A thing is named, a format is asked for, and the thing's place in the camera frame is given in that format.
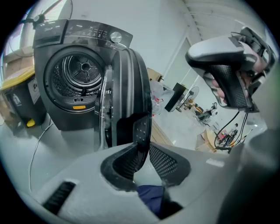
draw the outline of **control panel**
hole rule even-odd
[[[116,27],[87,20],[69,20],[65,31],[65,41],[68,39],[95,39],[92,44],[108,48],[129,48],[132,35]]]

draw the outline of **white ceiling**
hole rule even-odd
[[[195,42],[240,32],[248,26],[265,38],[265,25],[250,6],[241,0],[181,0],[181,7],[191,33],[188,40]]]

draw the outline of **washer door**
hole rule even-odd
[[[44,87],[50,100],[70,112],[94,109],[100,89],[104,62],[84,47],[67,47],[49,61]]]
[[[147,68],[132,49],[118,51],[108,66],[95,101],[95,147],[137,142],[148,151],[151,137],[151,91]]]

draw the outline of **washing machine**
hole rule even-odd
[[[128,50],[132,38],[95,21],[62,19],[37,26],[35,74],[43,103],[59,130],[94,127],[102,81],[108,69],[120,66],[115,55]]]

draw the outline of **fan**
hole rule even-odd
[[[70,19],[72,10],[72,0],[41,0],[36,3],[10,36],[5,55],[13,52],[18,57],[33,56],[32,45],[37,25],[45,21]]]
[[[186,104],[190,104],[194,101],[195,97],[198,95],[200,89],[195,86],[193,87],[187,94],[187,98],[185,99],[185,101],[180,105],[180,107],[176,108],[179,112],[182,112],[181,107],[186,103]]]

